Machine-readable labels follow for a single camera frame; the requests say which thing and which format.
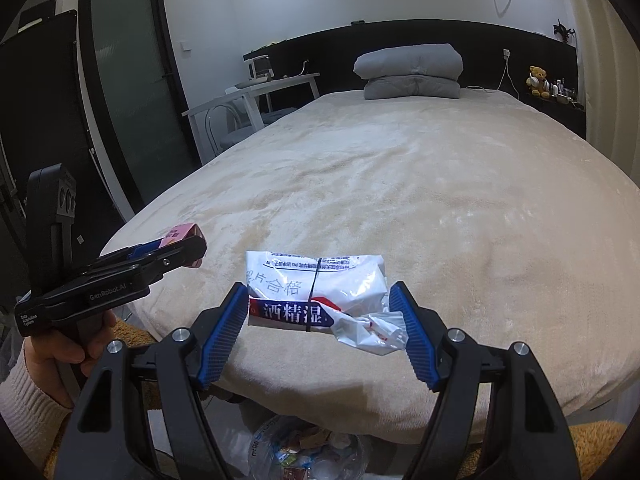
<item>black headboard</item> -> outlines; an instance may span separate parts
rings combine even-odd
[[[502,50],[511,51],[509,71],[518,92],[527,91],[530,65],[546,70],[552,80],[564,78],[565,86],[577,89],[578,65],[575,48],[517,28],[458,20],[397,20],[332,28],[265,46],[244,56],[268,54],[276,78],[296,75],[308,60],[307,72],[319,72],[321,94],[364,88],[365,81],[353,73],[356,58],[390,46],[450,43],[462,56],[465,69],[459,83],[496,88],[504,69]],[[510,91],[505,76],[501,89]],[[302,87],[276,92],[274,108],[301,106],[310,100]]]

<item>sweater sleeve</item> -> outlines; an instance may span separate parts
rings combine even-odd
[[[24,350],[0,384],[0,413],[31,461],[42,469],[60,424],[71,410],[60,406],[31,379]]]

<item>nightstand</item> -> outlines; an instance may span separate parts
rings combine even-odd
[[[555,119],[578,137],[586,140],[587,113],[584,110],[580,110],[580,108],[576,108],[572,104],[560,104],[553,98],[543,99],[542,97],[533,97],[531,94],[521,95],[520,100],[524,104]]]

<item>human hand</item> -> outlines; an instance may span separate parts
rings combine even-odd
[[[102,328],[87,345],[86,351],[55,329],[24,339],[24,359],[31,379],[39,389],[66,408],[72,408],[56,367],[56,361],[79,364],[87,377],[102,355],[104,347],[113,340],[112,327],[116,317],[111,310],[102,314]]]

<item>white table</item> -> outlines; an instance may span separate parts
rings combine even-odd
[[[266,83],[260,83],[254,86],[249,86],[247,88],[242,88],[237,92],[232,92],[231,94],[216,97],[211,101],[207,101],[206,103],[203,103],[199,106],[190,108],[189,110],[184,112],[182,116],[187,116],[189,118],[189,124],[191,125],[193,135],[198,138],[198,125],[195,119],[197,114],[206,112],[207,110],[211,110],[220,105],[228,104],[235,99],[242,98],[242,100],[244,101],[244,106],[246,107],[246,113],[247,115],[249,115],[249,120],[251,121],[251,126],[254,128],[254,131],[257,132],[258,130],[264,128],[262,116],[260,115],[258,103],[256,102],[257,97],[264,94],[269,94],[270,92],[275,92],[276,90],[282,90],[283,88],[289,88],[290,86],[297,86],[308,83],[309,86],[311,86],[311,92],[313,93],[314,99],[318,99],[320,97],[320,94],[318,93],[318,86],[316,86],[316,77],[319,75],[320,74],[316,72],[313,74],[284,77],[282,79],[274,79],[272,81],[267,81]]]

